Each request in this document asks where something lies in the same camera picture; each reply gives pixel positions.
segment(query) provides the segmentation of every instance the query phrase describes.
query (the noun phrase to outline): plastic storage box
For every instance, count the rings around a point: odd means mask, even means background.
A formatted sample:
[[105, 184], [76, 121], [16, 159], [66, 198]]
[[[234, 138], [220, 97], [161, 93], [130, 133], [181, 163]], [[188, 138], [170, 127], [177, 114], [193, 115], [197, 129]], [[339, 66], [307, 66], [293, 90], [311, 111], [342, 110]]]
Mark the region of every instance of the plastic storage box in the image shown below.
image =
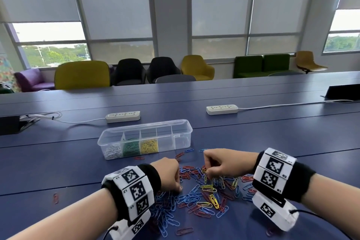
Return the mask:
[[106, 160], [126, 158], [188, 148], [192, 131], [188, 120], [115, 127], [104, 130], [97, 144]]

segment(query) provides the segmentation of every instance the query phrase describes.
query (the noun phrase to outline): power outlet box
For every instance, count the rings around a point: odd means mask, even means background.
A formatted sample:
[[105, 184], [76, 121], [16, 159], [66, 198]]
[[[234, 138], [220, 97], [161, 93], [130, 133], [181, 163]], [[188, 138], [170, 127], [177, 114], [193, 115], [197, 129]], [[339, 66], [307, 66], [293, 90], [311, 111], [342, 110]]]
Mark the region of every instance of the power outlet box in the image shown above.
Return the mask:
[[209, 115], [232, 114], [238, 111], [239, 108], [236, 105], [214, 105], [206, 107], [206, 112]]
[[129, 122], [140, 120], [140, 111], [111, 113], [105, 117], [107, 123]]

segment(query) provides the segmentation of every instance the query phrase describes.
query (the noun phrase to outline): green sofa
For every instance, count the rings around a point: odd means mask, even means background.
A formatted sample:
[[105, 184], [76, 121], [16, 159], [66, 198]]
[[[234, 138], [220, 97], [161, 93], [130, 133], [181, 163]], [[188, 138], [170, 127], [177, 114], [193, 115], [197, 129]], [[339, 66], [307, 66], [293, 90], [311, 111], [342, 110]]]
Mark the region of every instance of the green sofa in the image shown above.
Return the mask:
[[238, 56], [235, 58], [233, 78], [265, 77], [289, 70], [290, 54]]

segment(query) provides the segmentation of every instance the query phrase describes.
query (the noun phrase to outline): table surface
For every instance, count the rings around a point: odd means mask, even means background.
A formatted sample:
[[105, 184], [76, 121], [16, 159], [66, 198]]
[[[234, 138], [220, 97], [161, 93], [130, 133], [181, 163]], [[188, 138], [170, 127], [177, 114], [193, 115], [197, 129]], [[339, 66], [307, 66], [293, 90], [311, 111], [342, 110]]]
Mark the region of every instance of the table surface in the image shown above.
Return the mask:
[[[104, 159], [97, 139], [108, 127], [187, 119], [193, 127], [190, 148], [194, 152], [183, 156], [181, 165], [203, 165], [198, 152], [202, 148], [260, 152], [272, 147], [298, 157], [320, 174], [360, 187], [359, 103], [284, 106], [218, 116], [205, 111], [210, 105], [323, 101], [329, 86], [359, 82], [359, 72], [342, 72], [0, 95], [0, 116], [60, 111], [62, 120], [83, 121], [114, 112], [140, 110], [142, 115], [139, 121], [111, 125], [42, 120], [22, 133], [0, 136], [0, 239], [95, 192], [105, 174], [140, 163], [133, 158]], [[173, 158], [181, 151], [146, 155], [145, 161]], [[183, 186], [188, 193], [195, 181]], [[53, 204], [54, 193], [58, 204]], [[181, 227], [194, 227], [194, 233], [182, 238], [267, 238], [265, 231], [273, 225], [254, 205], [240, 199], [229, 207], [220, 219], [209, 220], [177, 209], [175, 219]], [[168, 238], [176, 238], [173, 227], [167, 231]], [[144, 237], [160, 238], [146, 228], [137, 239]], [[330, 224], [303, 214], [290, 232], [274, 238], [345, 239]]]

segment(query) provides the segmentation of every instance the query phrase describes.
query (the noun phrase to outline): purple sofa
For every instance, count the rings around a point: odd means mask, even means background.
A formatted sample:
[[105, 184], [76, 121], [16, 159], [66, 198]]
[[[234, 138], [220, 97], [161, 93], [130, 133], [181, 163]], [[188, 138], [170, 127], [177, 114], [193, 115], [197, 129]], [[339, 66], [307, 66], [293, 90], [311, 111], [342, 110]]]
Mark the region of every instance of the purple sofa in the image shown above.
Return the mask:
[[27, 69], [22, 72], [15, 72], [22, 92], [39, 91], [43, 89], [55, 89], [54, 83], [45, 83], [43, 75], [39, 69]]

